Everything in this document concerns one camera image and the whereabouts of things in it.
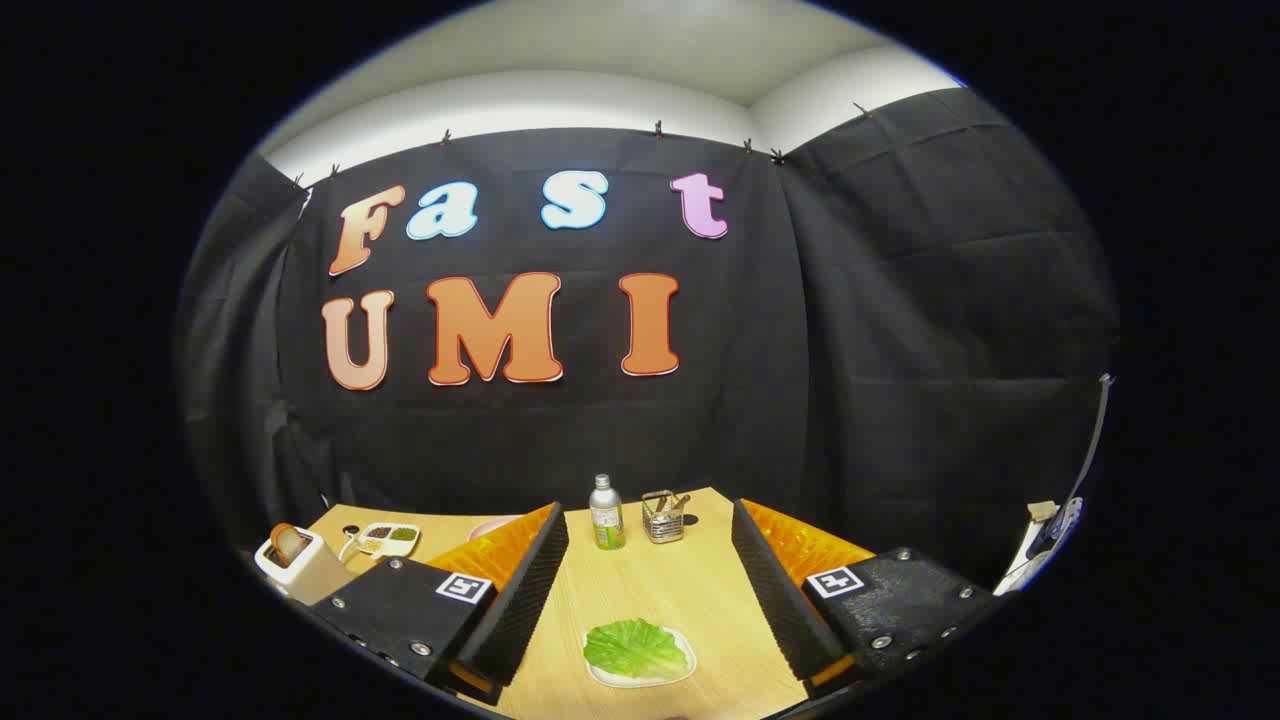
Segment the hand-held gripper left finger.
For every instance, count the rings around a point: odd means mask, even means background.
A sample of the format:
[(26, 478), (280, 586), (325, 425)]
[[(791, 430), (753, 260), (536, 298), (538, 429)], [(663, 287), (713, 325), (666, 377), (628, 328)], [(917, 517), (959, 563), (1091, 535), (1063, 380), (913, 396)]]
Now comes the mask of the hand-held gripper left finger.
[(310, 612), (417, 684), (494, 705), (568, 547), (564, 510), (548, 503), (425, 562), (380, 559)]

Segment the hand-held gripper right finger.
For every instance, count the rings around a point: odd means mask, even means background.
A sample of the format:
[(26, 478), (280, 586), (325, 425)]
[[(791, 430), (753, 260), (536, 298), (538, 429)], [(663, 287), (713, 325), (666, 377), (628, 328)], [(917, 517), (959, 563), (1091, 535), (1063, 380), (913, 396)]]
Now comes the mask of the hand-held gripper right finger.
[(732, 543), (806, 691), (901, 676), (1001, 607), (998, 596), (919, 550), (873, 553), (745, 498), (733, 503)]

